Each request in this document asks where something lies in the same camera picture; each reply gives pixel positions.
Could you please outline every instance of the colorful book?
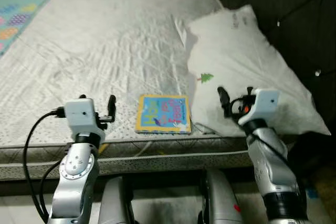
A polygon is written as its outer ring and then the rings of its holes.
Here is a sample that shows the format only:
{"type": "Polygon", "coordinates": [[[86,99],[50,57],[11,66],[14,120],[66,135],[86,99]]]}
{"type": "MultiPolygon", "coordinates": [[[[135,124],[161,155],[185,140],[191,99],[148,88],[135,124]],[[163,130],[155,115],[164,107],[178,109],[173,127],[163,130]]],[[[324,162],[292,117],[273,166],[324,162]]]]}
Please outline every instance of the colorful book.
{"type": "Polygon", "coordinates": [[[136,120],[137,133],[191,133],[188,97],[142,95],[136,120]]]}

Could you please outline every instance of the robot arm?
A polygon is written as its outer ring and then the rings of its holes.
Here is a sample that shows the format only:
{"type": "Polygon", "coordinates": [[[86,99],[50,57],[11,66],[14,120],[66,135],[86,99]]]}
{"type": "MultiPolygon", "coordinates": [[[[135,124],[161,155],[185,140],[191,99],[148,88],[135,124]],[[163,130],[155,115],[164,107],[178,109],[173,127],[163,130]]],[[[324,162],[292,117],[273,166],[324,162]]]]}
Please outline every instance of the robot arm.
{"type": "Polygon", "coordinates": [[[106,122],[114,121],[116,98],[110,97],[109,115],[100,118],[92,99],[74,99],[65,105],[65,117],[74,143],[59,166],[48,223],[89,223],[93,185],[99,174],[98,149],[105,139],[106,122]]]}
{"type": "Polygon", "coordinates": [[[218,88],[224,117],[232,118],[247,135],[248,154],[255,179],[264,199],[271,224],[299,224],[308,221],[295,174],[287,162],[287,148],[275,131],[267,126],[274,115],[279,91],[248,88],[248,94],[229,102],[227,92],[218,88]],[[233,103],[240,102],[238,113],[233,103]]]}

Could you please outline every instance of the yellow book border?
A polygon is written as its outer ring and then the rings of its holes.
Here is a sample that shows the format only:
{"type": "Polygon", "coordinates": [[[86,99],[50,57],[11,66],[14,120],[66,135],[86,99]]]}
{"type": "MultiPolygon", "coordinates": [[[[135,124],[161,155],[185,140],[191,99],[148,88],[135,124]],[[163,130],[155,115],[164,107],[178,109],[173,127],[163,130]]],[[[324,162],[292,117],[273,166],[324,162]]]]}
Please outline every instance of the yellow book border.
{"type": "Polygon", "coordinates": [[[186,128],[186,132],[190,132],[191,131],[191,122],[190,122],[190,109],[189,109],[189,100],[188,100],[188,96],[187,95],[163,95],[163,94],[143,94],[142,96],[140,96],[139,98],[139,107],[138,107],[138,114],[136,117],[136,126],[135,126],[135,131],[161,131],[161,132],[181,132],[179,130],[179,128],[176,127],[160,127],[160,126],[141,126],[141,113],[143,110],[143,101],[145,97],[149,97],[149,98],[175,98],[175,99],[181,99],[184,98],[185,99],[185,106],[186,106],[186,120],[187,120],[187,124],[188,127],[186,128]]]}

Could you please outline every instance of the red mark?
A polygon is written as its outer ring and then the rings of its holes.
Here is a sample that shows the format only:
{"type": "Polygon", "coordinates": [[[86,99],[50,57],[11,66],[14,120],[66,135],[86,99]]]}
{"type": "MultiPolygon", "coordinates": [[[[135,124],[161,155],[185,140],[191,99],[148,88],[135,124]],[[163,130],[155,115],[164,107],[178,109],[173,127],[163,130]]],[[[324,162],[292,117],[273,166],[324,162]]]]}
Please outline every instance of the red mark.
{"type": "Polygon", "coordinates": [[[237,212],[241,212],[241,209],[240,209],[240,207],[238,205],[234,204],[233,207],[237,210],[237,212]]]}

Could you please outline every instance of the floor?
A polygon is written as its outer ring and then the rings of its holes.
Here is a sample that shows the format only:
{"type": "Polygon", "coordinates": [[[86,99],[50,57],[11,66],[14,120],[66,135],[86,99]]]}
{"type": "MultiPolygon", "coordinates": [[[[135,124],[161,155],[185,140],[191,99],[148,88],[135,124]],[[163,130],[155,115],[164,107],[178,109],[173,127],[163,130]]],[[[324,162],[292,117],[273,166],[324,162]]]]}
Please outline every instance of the floor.
{"type": "MultiPolygon", "coordinates": [[[[265,209],[254,183],[233,184],[245,223],[267,223],[265,209]]],[[[138,190],[132,202],[134,216],[141,224],[196,224],[201,209],[201,197],[194,187],[138,190]]],[[[50,208],[52,195],[46,195],[50,208]]],[[[100,203],[92,206],[90,224],[98,223],[100,203]]],[[[0,197],[1,223],[43,224],[29,196],[0,197]]],[[[308,194],[308,216],[314,224],[332,224],[321,200],[308,194]]]]}

